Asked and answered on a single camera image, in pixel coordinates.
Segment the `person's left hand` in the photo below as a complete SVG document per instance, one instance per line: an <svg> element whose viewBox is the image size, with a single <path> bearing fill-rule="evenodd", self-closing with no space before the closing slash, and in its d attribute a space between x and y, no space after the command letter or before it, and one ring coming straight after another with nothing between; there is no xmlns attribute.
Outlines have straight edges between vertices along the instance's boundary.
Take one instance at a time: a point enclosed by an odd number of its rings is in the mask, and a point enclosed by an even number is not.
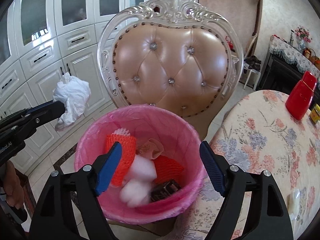
<svg viewBox="0 0 320 240"><path fill-rule="evenodd" d="M16 174L15 167L11 161L7 161L5 177L3 180L6 201L11 207L20 209L24 203L24 192L20 185L20 179Z"/></svg>

